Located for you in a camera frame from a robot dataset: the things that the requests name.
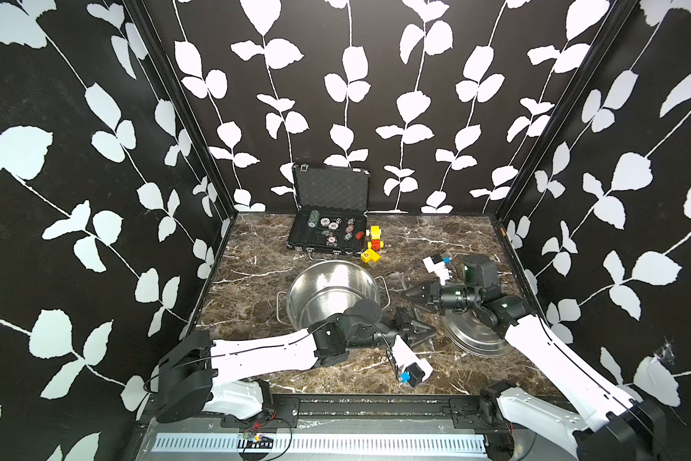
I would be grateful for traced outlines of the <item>steel pot lid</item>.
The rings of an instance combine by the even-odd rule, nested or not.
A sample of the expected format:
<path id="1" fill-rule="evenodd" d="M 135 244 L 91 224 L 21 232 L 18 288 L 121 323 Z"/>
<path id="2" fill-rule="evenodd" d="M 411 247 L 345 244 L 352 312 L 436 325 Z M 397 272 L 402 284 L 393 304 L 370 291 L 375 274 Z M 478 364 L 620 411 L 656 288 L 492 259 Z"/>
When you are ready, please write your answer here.
<path id="1" fill-rule="evenodd" d="M 478 357 L 505 357 L 514 348 L 491 328 L 482 324 L 472 312 L 447 310 L 442 318 L 445 332 L 463 351 Z"/>

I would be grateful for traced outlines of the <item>stainless steel pot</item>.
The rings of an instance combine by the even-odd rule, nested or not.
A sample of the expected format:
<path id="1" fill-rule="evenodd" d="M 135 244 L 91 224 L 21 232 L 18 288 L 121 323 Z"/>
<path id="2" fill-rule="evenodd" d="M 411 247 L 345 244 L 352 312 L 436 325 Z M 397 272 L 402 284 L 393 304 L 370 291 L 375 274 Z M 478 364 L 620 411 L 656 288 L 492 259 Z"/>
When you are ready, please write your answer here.
<path id="1" fill-rule="evenodd" d="M 376 302 L 382 310 L 388 308 L 391 297 L 386 280 L 353 262 L 323 260 L 302 271 L 288 290 L 276 294 L 276 319 L 301 330 L 345 312 L 362 299 Z"/>

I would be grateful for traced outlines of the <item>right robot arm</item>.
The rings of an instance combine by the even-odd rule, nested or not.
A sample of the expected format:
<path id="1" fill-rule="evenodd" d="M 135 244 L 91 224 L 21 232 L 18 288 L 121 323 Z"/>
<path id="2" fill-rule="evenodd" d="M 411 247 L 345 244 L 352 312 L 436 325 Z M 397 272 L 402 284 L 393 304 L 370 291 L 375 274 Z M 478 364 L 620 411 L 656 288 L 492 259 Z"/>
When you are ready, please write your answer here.
<path id="1" fill-rule="evenodd" d="M 541 435 L 576 460 L 663 460 L 666 416 L 652 403 L 612 384 L 574 353 L 538 311 L 503 293 L 495 263 L 467 255 L 464 278 L 450 283 L 445 259 L 424 259 L 433 280 L 404 293 L 418 308 L 442 317 L 445 331 L 463 350 L 480 357 L 522 353 L 563 394 L 566 410 L 511 384 L 485 390 L 482 414 Z"/>

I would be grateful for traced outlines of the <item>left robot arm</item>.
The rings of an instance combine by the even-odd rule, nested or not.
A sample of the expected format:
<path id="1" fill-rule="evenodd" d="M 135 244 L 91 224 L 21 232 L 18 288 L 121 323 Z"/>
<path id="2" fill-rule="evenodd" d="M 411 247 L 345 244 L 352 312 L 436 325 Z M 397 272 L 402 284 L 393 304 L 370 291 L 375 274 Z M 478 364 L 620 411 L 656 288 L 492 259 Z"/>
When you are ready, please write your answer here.
<path id="1" fill-rule="evenodd" d="M 203 412 L 252 421 L 274 414 L 269 384 L 261 376 L 283 371 L 310 371 L 346 362 L 354 349 L 384 347 L 400 384 L 417 387 L 432 366 L 414 347 L 437 330 L 408 309 L 382 318 L 372 300 L 360 300 L 307 328 L 256 340 L 214 340 L 197 330 L 159 360 L 158 370 L 144 384 L 151 393 L 157 422 L 184 421 Z"/>

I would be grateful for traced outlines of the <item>yellow number six block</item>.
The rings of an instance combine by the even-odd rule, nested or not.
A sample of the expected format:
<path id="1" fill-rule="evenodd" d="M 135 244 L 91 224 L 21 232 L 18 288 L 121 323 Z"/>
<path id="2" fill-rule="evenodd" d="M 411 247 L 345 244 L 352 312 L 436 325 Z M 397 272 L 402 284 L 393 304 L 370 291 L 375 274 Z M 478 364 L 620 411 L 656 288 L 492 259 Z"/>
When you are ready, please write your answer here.
<path id="1" fill-rule="evenodd" d="M 361 255 L 360 259 L 366 264 L 377 263 L 381 259 L 381 255 L 373 249 L 366 249 Z"/>

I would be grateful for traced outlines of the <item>yellow red toy car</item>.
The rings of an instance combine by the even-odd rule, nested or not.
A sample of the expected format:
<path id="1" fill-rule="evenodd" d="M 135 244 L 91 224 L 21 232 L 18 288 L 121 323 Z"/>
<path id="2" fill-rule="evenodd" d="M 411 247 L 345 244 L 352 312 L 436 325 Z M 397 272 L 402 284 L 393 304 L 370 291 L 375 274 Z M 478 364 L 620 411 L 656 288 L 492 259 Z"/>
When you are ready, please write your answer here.
<path id="1" fill-rule="evenodd" d="M 374 252 L 380 252 L 384 247 L 380 226 L 370 226 L 368 235 L 368 248 Z"/>

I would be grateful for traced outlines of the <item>black poker chip case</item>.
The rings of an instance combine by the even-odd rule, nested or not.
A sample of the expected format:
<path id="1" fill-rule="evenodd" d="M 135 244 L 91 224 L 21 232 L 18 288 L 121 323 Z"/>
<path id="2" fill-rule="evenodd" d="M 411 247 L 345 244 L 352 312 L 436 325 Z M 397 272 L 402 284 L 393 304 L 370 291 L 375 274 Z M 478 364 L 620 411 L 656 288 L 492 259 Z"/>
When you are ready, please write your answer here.
<path id="1" fill-rule="evenodd" d="M 309 163 L 292 170 L 297 213 L 287 247 L 348 257 L 365 251 L 370 172 Z"/>

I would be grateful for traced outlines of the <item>white perforated strip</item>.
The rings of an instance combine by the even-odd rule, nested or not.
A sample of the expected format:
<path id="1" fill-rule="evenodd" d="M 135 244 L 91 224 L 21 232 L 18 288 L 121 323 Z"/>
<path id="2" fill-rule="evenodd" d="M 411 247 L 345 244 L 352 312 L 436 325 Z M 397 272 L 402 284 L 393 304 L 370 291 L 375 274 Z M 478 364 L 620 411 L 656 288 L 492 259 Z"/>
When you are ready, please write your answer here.
<path id="1" fill-rule="evenodd" d="M 268 434 L 258 441 L 234 433 L 161 433 L 152 453 L 324 453 L 485 457 L 478 434 Z"/>

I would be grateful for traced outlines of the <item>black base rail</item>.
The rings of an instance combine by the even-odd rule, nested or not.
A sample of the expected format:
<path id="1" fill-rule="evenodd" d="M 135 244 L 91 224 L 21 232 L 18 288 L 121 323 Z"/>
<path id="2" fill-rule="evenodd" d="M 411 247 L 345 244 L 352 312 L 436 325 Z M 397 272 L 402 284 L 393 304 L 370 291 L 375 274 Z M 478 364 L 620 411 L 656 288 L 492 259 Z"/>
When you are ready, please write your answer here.
<path id="1" fill-rule="evenodd" d="M 232 428 L 244 428 L 259 415 L 276 416 L 292 426 L 302 426 L 304 421 L 312 419 L 401 419 L 446 420 L 450 428 L 489 433 L 521 427 L 504 421 L 497 414 L 491 416 L 489 405 L 478 396 L 274 394 L 264 399 L 261 410 L 243 419 L 195 407 L 162 410 L 156 403 L 149 405 L 147 413 L 161 423 L 211 417 Z"/>

